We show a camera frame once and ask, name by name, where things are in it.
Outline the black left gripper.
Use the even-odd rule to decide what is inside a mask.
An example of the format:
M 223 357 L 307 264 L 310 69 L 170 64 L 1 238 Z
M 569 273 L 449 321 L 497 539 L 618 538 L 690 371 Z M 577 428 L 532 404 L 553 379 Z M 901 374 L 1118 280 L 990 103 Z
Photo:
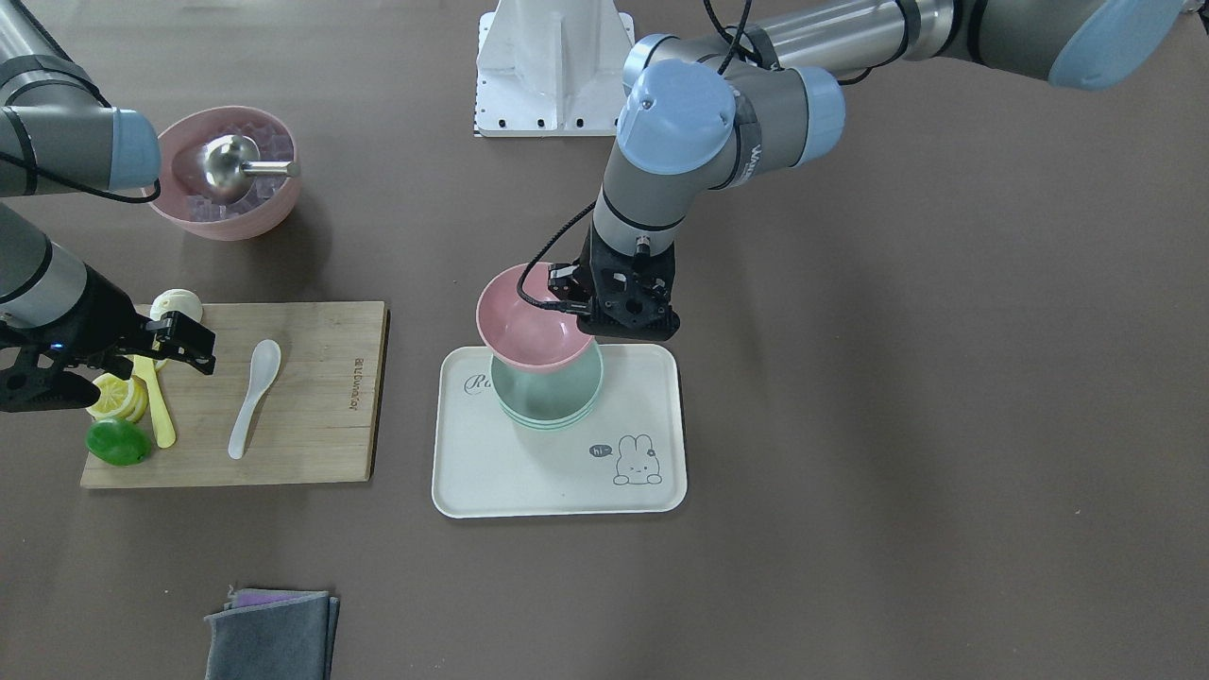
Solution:
M 671 305 L 673 275 L 673 246 L 656 255 L 635 246 L 625 255 L 592 229 L 573 263 L 548 265 L 548 290 L 583 334 L 664 342 L 681 328 Z

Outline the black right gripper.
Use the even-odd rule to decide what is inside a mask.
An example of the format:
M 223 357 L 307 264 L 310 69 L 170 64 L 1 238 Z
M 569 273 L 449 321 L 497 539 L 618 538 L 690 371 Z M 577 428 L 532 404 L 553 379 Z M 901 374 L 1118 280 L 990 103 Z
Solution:
M 1 374 L 4 413 L 51 413 L 96 405 L 100 391 L 74 367 L 100 369 L 120 379 L 132 375 L 134 355 L 178 361 L 212 375 L 212 329 L 189 315 L 167 313 L 154 321 L 139 315 L 129 296 L 86 267 L 79 301 L 64 318 L 34 329 L 2 324 L 2 348 L 17 348 Z

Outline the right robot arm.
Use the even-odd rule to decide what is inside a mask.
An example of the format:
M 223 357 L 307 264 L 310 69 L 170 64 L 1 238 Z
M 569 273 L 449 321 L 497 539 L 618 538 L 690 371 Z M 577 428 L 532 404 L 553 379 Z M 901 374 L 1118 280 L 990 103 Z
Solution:
M 2 197 L 85 194 L 143 204 L 160 196 L 161 150 L 141 113 L 112 105 L 22 1 L 1 5 Z M 8 207 L 1 219 L 4 413 L 96 405 L 79 365 L 117 378 L 133 358 L 214 371 L 214 332 L 183 313 L 155 321 Z

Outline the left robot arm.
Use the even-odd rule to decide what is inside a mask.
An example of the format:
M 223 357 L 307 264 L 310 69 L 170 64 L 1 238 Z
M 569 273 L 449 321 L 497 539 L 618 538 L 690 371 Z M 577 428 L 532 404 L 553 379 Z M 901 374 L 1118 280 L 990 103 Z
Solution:
M 1182 1 L 833 1 L 721 35 L 631 48 L 617 143 L 573 263 L 548 298 L 579 332 L 669 340 L 673 240 L 704 191 L 821 159 L 845 125 L 843 86 L 893 60 L 954 58 L 1062 90 L 1110 90 L 1169 34 Z

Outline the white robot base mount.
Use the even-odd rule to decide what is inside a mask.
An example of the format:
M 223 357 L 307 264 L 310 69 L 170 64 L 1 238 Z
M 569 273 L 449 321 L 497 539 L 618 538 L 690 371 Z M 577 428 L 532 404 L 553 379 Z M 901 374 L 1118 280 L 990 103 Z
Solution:
M 474 132 L 613 137 L 635 22 L 613 1 L 501 1 L 478 22 Z

